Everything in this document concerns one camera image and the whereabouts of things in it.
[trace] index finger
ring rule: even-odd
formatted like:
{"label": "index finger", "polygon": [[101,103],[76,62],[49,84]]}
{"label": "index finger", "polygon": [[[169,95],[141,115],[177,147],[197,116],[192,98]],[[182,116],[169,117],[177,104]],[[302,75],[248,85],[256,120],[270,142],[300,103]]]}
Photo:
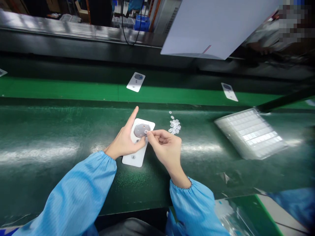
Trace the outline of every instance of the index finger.
{"label": "index finger", "polygon": [[134,121],[135,121],[135,118],[137,116],[138,111],[139,111],[139,107],[136,106],[136,108],[134,109],[134,111],[132,112],[131,116],[129,117],[129,119],[128,119],[127,123],[126,123],[125,128],[131,130],[132,125],[134,124]]}
{"label": "index finger", "polygon": [[170,132],[163,130],[163,129],[152,130],[151,132],[153,133],[154,136],[157,135],[157,136],[160,136],[160,137],[165,138],[165,139],[171,138],[173,136]]}

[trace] blue sleeve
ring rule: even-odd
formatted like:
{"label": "blue sleeve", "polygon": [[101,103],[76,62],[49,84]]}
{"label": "blue sleeve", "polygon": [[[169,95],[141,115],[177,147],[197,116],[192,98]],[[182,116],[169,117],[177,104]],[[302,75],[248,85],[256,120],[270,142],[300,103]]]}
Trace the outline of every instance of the blue sleeve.
{"label": "blue sleeve", "polygon": [[62,178],[50,193],[43,212],[14,236],[98,235],[94,221],[116,170],[116,161],[103,151],[91,154]]}
{"label": "blue sleeve", "polygon": [[171,180],[170,193],[181,235],[230,235],[214,212],[214,196],[205,185],[189,178],[191,187],[183,189]]}

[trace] gray pants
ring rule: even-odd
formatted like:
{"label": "gray pants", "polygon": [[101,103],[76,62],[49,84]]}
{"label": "gray pants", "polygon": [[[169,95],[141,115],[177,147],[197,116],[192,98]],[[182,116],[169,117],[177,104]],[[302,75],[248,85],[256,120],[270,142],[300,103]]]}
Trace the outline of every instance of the gray pants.
{"label": "gray pants", "polygon": [[165,236],[161,231],[137,218],[126,219],[98,234],[99,236]]}

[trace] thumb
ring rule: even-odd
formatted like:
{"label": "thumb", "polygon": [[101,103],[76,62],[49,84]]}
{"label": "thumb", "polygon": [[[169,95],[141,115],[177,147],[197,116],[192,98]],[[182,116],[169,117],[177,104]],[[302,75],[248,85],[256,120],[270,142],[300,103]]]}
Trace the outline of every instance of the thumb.
{"label": "thumb", "polygon": [[158,143],[158,141],[155,139],[154,134],[151,131],[147,132],[147,137],[148,137],[148,141],[151,144],[151,146],[153,147],[153,149],[155,150],[160,144]]}
{"label": "thumb", "polygon": [[144,146],[145,146],[145,137],[142,137],[140,141],[135,144],[135,149],[139,151]]}

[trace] hand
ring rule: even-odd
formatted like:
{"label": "hand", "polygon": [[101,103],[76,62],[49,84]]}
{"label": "hand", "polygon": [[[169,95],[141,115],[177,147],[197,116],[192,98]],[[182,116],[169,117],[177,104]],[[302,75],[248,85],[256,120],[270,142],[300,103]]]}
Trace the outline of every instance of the hand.
{"label": "hand", "polygon": [[107,148],[104,149],[104,153],[114,160],[116,160],[120,156],[136,153],[145,146],[145,137],[142,137],[141,140],[135,144],[131,141],[130,137],[131,128],[134,124],[138,111],[139,107],[136,106],[126,125],[121,128],[114,141]]}
{"label": "hand", "polygon": [[181,138],[162,129],[149,131],[147,136],[157,158],[167,169],[173,183],[180,188],[190,188],[191,182],[180,165]]}

